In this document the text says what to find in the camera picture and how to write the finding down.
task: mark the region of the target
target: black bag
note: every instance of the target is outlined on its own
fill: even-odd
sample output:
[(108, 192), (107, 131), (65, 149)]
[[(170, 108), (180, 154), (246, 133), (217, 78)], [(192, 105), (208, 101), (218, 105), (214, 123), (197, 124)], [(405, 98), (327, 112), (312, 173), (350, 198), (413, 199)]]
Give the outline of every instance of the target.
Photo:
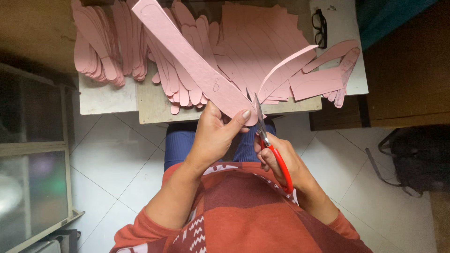
[(389, 183), (381, 177), (369, 149), (366, 149), (375, 172), (383, 182), (403, 187), (411, 196), (406, 187), (414, 189), (420, 196), (424, 191), (450, 190), (450, 126), (397, 128), (378, 144), (378, 149), (392, 156), (400, 184)]

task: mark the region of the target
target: red scissors handle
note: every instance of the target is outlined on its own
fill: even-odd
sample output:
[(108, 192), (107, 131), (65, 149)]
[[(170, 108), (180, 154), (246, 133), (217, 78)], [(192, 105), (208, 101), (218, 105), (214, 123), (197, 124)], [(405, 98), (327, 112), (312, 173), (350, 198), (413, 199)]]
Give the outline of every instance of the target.
[(269, 147), (267, 147), (261, 138), (259, 138), (259, 142), (260, 142), (261, 149), (269, 148), (270, 150), (272, 150), (272, 153), (274, 154), (275, 159), (277, 160), (278, 165), (280, 166), (281, 172), (283, 173), (283, 176), (286, 179), (286, 186), (282, 185), (282, 188), (285, 193), (291, 194), (294, 191), (294, 187), (292, 185), (292, 180), (291, 180), (291, 175), (289, 174), (288, 167), (284, 163), (284, 160), (281, 157), (280, 152), (278, 152), (278, 149), (274, 148), (273, 145), (270, 145)]

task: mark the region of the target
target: scissors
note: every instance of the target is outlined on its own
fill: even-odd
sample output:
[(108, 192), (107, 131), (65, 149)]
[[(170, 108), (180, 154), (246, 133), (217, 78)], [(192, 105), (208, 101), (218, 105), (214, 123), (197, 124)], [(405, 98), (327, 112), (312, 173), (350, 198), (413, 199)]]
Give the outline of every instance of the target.
[[(250, 97), (250, 94), (247, 91), (247, 98), (248, 100), (250, 100), (250, 102), (254, 103), (252, 101), (252, 98)], [(294, 191), (294, 187), (292, 186), (292, 180), (291, 180), (291, 176), (289, 175), (289, 171), (288, 171), (288, 167), (286, 167), (286, 164), (284, 163), (283, 158), (281, 157), (281, 154), (278, 152), (277, 149), (275, 149), (273, 147), (272, 144), (270, 144), (269, 139), (267, 138), (267, 133), (266, 133), (266, 124), (264, 123), (264, 119), (262, 116), (262, 110), (261, 110), (261, 104), (259, 103), (258, 100), (258, 96), (255, 93), (255, 101), (256, 101), (256, 111), (258, 112), (258, 122), (256, 123), (258, 125), (258, 136), (259, 136), (259, 141), (260, 141), (260, 146), (261, 146), (261, 150), (265, 149), (265, 148), (269, 148), (270, 150), (272, 150), (272, 153), (275, 156), (275, 159), (277, 160), (277, 163), (281, 169), (281, 172), (284, 175), (284, 178), (286, 179), (286, 184), (287, 186), (282, 186), (283, 190), (285, 193), (287, 194), (291, 194), (292, 191)]]

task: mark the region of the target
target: workbench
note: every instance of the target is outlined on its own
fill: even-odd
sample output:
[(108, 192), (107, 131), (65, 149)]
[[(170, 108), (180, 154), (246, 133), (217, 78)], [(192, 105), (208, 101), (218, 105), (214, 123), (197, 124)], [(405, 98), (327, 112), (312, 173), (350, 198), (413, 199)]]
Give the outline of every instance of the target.
[[(321, 8), (328, 24), (328, 48), (334, 44), (356, 39), (360, 41), (356, 10), (353, 0), (245, 0), (237, 1), (243, 5), (271, 7), (280, 4), (287, 7), (288, 12), (298, 15), (298, 29), (303, 31), (308, 42), (314, 44), (314, 34), (311, 16), (317, 8)], [(224, 2), (185, 2), (195, 17), (204, 14), (209, 22), (220, 21), (221, 6)], [(316, 50), (321, 55), (326, 50)], [(82, 115), (121, 113), (139, 111), (140, 124), (161, 122), (181, 122), (197, 120), (202, 108), (193, 106), (190, 109), (180, 108), (177, 115), (170, 112), (171, 103), (165, 96), (159, 84), (154, 84), (151, 77), (157, 71), (156, 64), (148, 61), (148, 73), (143, 81), (136, 81), (132, 76), (125, 77), (125, 85), (117, 88), (112, 84), (99, 83), (84, 74), (79, 73), (80, 112)], [(339, 59), (328, 62), (319, 69), (332, 68), (339, 64)], [(363, 55), (360, 54), (356, 66), (347, 84), (347, 95), (367, 94), (367, 81)], [(262, 104), (262, 111), (266, 115), (287, 114), (298, 112), (313, 112), (322, 109), (320, 96), (279, 104)]]

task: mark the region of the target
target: bag strap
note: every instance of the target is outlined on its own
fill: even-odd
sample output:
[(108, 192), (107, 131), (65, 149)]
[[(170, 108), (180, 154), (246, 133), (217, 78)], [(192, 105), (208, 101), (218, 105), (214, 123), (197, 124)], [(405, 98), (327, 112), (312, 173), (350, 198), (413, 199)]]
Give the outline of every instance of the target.
[(392, 183), (389, 183), (388, 181), (384, 180), (384, 178), (381, 176), (380, 171), (378, 170), (378, 166), (377, 166), (377, 164), (375, 163), (375, 160), (374, 160), (374, 158), (372, 157), (372, 153), (370, 152), (369, 148), (366, 148), (366, 153), (367, 153), (367, 155), (368, 155), (368, 157), (369, 157), (370, 163), (372, 164), (373, 170), (375, 170), (375, 173), (377, 174), (378, 178), (379, 178), (381, 181), (385, 182), (385, 183), (388, 184), (388, 185), (392, 185), (392, 186), (395, 186), (395, 187), (404, 187), (404, 186), (406, 186), (406, 185), (403, 185), (403, 184), (399, 184), (399, 185), (392, 184)]
[(411, 196), (411, 197), (415, 197), (415, 198), (421, 198), (421, 197), (422, 197), (423, 193), (420, 193), (420, 192), (418, 192), (418, 194), (420, 194), (420, 196), (418, 196), (418, 197), (412, 195), (412, 194), (406, 189), (407, 185), (404, 185), (404, 184), (402, 184), (402, 183), (396, 185), (396, 184), (389, 183), (388, 181), (384, 180), (384, 178), (381, 176), (380, 170), (378, 170), (378, 166), (377, 166), (377, 164), (375, 163), (374, 157), (372, 156), (372, 153), (370, 152), (369, 148), (366, 148), (365, 150), (366, 150), (367, 156), (369, 157), (370, 163), (372, 164), (373, 170), (375, 170), (375, 173), (377, 174), (378, 178), (379, 178), (381, 181), (385, 182), (385, 183), (388, 184), (388, 185), (392, 185), (392, 186), (395, 186), (395, 187), (401, 187), (401, 189), (402, 189), (404, 192), (406, 192), (406, 193), (407, 193), (409, 196)]
[(380, 143), (378, 143), (378, 150), (380, 150), (381, 153), (383, 153), (383, 154), (385, 154), (385, 155), (392, 156), (392, 157), (395, 157), (395, 156), (396, 156), (395, 154), (392, 154), (392, 153), (388, 153), (388, 152), (383, 151), (383, 149), (386, 149), (386, 148), (390, 148), (390, 147), (391, 147), (391, 144), (390, 144), (390, 143), (387, 144), (387, 145), (385, 145), (385, 144), (386, 144), (386, 142), (391, 138), (391, 136), (393, 136), (394, 134), (396, 134), (396, 133), (398, 132), (399, 129), (400, 129), (400, 128), (396, 128), (396, 129), (395, 129), (394, 131), (392, 131), (389, 135), (387, 135)]

